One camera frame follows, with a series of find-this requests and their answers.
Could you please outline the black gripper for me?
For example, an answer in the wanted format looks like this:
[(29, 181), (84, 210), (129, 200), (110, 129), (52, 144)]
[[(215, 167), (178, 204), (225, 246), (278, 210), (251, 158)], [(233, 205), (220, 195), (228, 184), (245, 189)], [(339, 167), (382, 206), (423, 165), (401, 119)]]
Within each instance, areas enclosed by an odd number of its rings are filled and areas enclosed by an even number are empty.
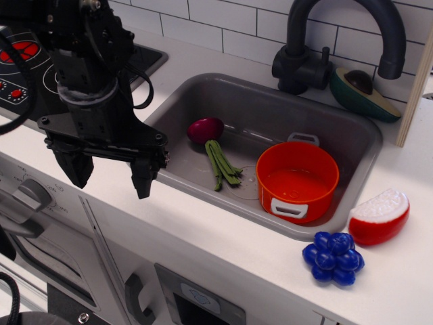
[(68, 179), (84, 188), (93, 172), (92, 156), (125, 161), (138, 198), (149, 197), (157, 169), (168, 163), (168, 139), (136, 117), (129, 86), (118, 79), (98, 91), (60, 84), (58, 95), (68, 111), (42, 116), (37, 125)]

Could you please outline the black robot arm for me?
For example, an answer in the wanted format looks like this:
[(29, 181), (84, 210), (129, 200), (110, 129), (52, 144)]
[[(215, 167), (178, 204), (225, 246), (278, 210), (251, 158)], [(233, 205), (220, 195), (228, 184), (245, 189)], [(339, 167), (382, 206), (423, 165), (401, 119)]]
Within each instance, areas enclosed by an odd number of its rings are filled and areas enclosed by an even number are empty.
[(168, 139), (135, 115), (127, 78), (135, 72), (134, 34), (109, 3), (2, 1), (1, 24), (28, 29), (53, 62), (67, 111), (42, 116), (37, 125), (69, 180), (85, 187), (94, 157), (124, 161), (138, 197), (147, 198), (169, 160)]

